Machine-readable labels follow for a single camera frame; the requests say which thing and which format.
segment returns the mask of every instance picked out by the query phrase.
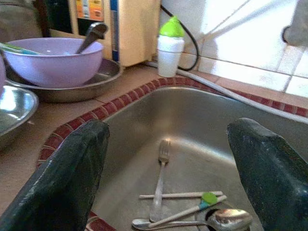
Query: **tiled countertop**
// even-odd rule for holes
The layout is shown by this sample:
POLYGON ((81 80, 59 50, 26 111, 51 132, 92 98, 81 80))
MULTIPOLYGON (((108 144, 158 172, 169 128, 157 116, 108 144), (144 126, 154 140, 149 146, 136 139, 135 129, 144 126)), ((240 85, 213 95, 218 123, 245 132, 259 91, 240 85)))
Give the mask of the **tiled countertop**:
MULTIPOLYGON (((308 98, 248 85, 218 76, 194 72, 223 87, 308 109, 308 98)), ((0 153, 0 215, 36 168, 45 140, 60 125, 126 92, 160 78, 157 70, 144 65, 127 68, 103 95, 78 103, 40 103, 38 110, 16 140, 0 153)))

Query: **stainless steel sink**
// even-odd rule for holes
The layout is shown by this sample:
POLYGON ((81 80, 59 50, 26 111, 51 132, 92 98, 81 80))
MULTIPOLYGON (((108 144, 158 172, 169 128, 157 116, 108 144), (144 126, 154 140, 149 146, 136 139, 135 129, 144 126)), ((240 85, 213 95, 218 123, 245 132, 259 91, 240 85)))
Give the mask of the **stainless steel sink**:
MULTIPOLYGON (((228 144, 227 125, 240 117, 254 119, 282 135, 308 160, 305 123, 201 90, 160 88, 105 120, 110 125, 110 143, 92 210, 119 231, 132 230, 134 218, 147 218, 152 201, 140 200, 138 196, 154 193, 160 168, 159 143, 169 138, 171 150, 165 169, 165 193, 223 191, 228 199, 222 207, 248 211, 254 217, 251 230, 263 230, 241 185, 228 144)), ((164 216, 199 202, 163 199, 164 216)))

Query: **white bottle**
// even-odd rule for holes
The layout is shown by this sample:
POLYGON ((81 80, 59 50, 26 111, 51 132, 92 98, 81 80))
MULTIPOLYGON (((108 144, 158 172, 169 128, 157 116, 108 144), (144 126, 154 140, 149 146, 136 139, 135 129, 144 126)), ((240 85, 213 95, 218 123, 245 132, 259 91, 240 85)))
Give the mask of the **white bottle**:
POLYGON ((176 16, 170 18, 159 31, 158 37, 158 74, 174 77, 184 50, 184 31, 176 16))

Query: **stainless steel bowl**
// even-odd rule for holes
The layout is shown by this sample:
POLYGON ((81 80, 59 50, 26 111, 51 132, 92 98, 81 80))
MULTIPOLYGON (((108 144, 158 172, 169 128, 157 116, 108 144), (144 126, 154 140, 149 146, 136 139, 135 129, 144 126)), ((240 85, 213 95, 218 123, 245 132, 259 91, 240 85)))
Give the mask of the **stainless steel bowl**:
POLYGON ((9 145, 38 108, 37 96, 25 89, 4 86, 0 97, 0 149, 9 145))
POLYGON ((95 76, 80 87, 49 89, 33 85, 7 66, 7 80, 10 85, 31 90, 41 101, 53 103, 78 102, 95 98, 103 94, 111 82, 122 74, 121 66, 112 60, 103 59, 95 76))

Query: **black cable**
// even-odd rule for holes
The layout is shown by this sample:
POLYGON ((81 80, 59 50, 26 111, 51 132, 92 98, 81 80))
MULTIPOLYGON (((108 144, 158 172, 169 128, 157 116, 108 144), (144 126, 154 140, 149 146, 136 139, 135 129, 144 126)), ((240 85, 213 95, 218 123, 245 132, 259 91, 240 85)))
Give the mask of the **black cable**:
MULTIPOLYGON (((160 5, 160 8, 166 13, 168 14, 170 17, 173 16, 172 13, 170 13, 165 7, 163 7, 163 5, 160 5)), ((186 26, 184 26, 184 24, 180 21, 180 24, 181 26, 183 27, 183 29, 185 30, 185 32, 188 34, 188 36, 191 38, 195 48, 196 48, 196 51, 197 51, 197 56, 196 56, 196 60, 194 61, 194 64, 190 67, 190 68, 182 68, 182 67, 178 67, 180 70, 183 70, 183 71, 190 71, 192 70, 198 63, 199 61, 199 58, 200 58, 200 54, 199 54, 199 48, 198 48, 198 44, 197 44, 197 41, 195 40, 195 38, 193 37, 193 35, 190 33, 190 31, 186 28, 186 26)))

